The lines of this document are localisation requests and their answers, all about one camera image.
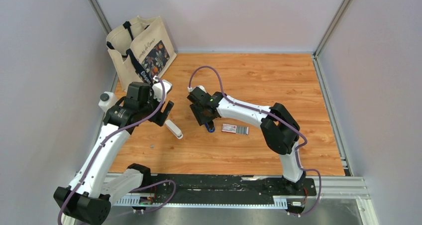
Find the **white stapler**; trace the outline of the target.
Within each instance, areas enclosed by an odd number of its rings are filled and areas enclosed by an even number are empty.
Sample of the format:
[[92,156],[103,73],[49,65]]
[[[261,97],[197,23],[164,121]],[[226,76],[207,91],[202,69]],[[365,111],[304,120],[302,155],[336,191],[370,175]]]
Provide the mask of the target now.
[[171,133],[177,139],[182,139],[183,138],[183,133],[182,133],[181,129],[174,122],[172,122],[170,119],[167,119],[165,121],[164,125],[171,131]]

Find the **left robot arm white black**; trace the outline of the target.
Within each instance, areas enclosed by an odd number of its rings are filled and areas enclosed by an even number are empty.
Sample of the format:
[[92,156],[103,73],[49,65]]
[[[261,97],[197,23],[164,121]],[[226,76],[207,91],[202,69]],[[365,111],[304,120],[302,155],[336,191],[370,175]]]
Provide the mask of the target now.
[[126,96],[117,99],[113,92],[100,96],[99,107],[105,112],[95,145],[82,168],[67,187],[58,187],[53,195],[60,207],[58,224],[67,216],[89,225],[101,225],[112,205],[130,192],[155,192],[151,170],[133,163],[124,173],[105,184],[106,175],[134,129],[145,121],[163,126],[173,102],[163,107],[173,85],[158,77],[155,83],[132,82]]

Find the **blue stapler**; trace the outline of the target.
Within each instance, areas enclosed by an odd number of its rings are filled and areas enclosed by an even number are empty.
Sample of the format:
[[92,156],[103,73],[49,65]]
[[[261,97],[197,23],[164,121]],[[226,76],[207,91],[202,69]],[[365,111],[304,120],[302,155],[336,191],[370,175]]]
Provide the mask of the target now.
[[215,126],[214,126],[214,122],[213,121],[210,121],[210,122],[205,123],[205,127],[206,127],[206,129],[207,129],[207,131],[209,133],[215,132]]

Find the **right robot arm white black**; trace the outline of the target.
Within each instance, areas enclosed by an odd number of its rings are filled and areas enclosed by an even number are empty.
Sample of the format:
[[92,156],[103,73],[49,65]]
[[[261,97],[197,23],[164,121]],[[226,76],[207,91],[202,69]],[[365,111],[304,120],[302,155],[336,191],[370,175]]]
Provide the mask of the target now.
[[187,99],[199,125],[214,132],[217,118],[235,119],[261,129],[267,146],[279,155],[283,167],[283,185],[290,195],[304,187],[306,172],[298,165],[300,126],[280,103],[258,106],[234,99],[222,92],[213,95],[202,86],[188,88]]

